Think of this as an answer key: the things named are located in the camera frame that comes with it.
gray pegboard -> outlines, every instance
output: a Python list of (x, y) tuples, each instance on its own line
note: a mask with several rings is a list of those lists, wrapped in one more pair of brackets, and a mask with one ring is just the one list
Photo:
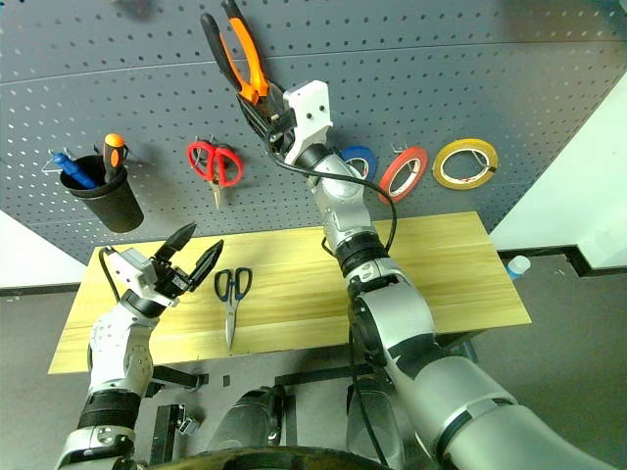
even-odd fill
[[(427, 171), (399, 204), (400, 216), (477, 210), (492, 229), (627, 62), (618, 40), (625, 16), (612, 2), (512, 2), (505, 8), (473, 1), (462, 12), (402, 2), (386, 2), (385, 12), (376, 2), (359, 2), (358, 8), (355, 2), (240, 3), (269, 56), (268, 75), (284, 86), (327, 81), (333, 143), (370, 147), (380, 163), (377, 180), (394, 159), (391, 144), (421, 145), (431, 162), (456, 138), (495, 145), (501, 167), (488, 184), (452, 191)], [(203, 235), (320, 224), (302, 178), (263, 155), (226, 80), (207, 62), (211, 54), (198, 17), (217, 13), (217, 4), (142, 2), (151, 6), (145, 18), (122, 6), (136, 4), (59, 1), (53, 7), (25, 0), (5, 7), (2, 209), (81, 260), (96, 245), (163, 239), (192, 219)], [(72, 13), (61, 16), (69, 5)], [(109, 41), (112, 30), (117, 35)], [(420, 40), (406, 42), (417, 31)], [(124, 62), (113, 61), (116, 56)], [(41, 171), (47, 149), (67, 145), (85, 155), (114, 130), (132, 151), (130, 183), (146, 215), (128, 234), (107, 230), (63, 190), (58, 174)], [(242, 183), (223, 193), (228, 206), (221, 211), (186, 164), (187, 144), (209, 134), (231, 144), (246, 166)], [(374, 195), (366, 199), (376, 218), (389, 217)]]

scissors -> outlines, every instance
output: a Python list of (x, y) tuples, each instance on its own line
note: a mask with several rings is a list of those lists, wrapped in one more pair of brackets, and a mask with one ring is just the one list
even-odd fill
[[(187, 146), (187, 160), (205, 181), (209, 181), (214, 192), (216, 209), (219, 209), (221, 188), (236, 185), (244, 175), (242, 160), (228, 147), (216, 146), (205, 140), (196, 140)], [(237, 168), (237, 174), (228, 179), (226, 160), (230, 160)]]
[[(246, 276), (246, 287), (242, 290), (242, 277)], [(251, 290), (253, 284), (253, 270), (250, 267), (238, 267), (233, 271), (232, 269), (223, 269), (216, 273), (214, 278), (214, 287), (216, 289), (217, 297), (222, 301), (226, 308), (226, 345), (231, 349), (233, 344), (233, 337), (235, 336), (235, 315), (237, 313), (237, 306), (240, 301), (246, 297), (248, 291)]]

black cup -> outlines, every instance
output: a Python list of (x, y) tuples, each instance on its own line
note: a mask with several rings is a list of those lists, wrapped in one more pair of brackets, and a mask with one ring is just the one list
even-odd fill
[(123, 166), (120, 173), (105, 184), (102, 155), (82, 157), (75, 162), (98, 187), (84, 189), (64, 171), (61, 173), (61, 184), (84, 202), (112, 232), (124, 233), (137, 228), (144, 220), (144, 214), (128, 185), (126, 168)]

blue tape roll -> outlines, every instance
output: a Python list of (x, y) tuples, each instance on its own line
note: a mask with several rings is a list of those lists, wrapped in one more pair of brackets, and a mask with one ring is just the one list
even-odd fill
[(353, 145), (340, 152), (340, 156), (342, 160), (349, 165), (351, 165), (352, 161), (361, 160), (364, 169), (361, 174), (362, 179), (366, 181), (372, 181), (374, 179), (376, 175), (376, 157), (370, 149), (363, 145)]

wooden board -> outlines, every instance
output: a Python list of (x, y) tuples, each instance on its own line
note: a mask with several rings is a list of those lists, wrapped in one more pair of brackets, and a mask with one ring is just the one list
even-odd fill
[[(389, 221), (376, 223), (382, 239)], [(231, 352), (213, 275), (162, 315), (151, 339), (155, 363), (346, 343), (348, 297), (335, 258), (319, 246), (322, 229), (298, 228), (192, 239), (174, 265), (189, 272), (211, 244), (224, 239), (216, 270), (249, 266), (253, 287), (240, 303)], [(133, 244), (152, 255), (162, 242)], [(118, 246), (119, 250), (129, 246)], [(429, 303), (438, 333), (529, 323), (476, 212), (399, 220), (392, 257)], [(114, 298), (94, 251), (49, 373), (86, 370), (89, 330)]]

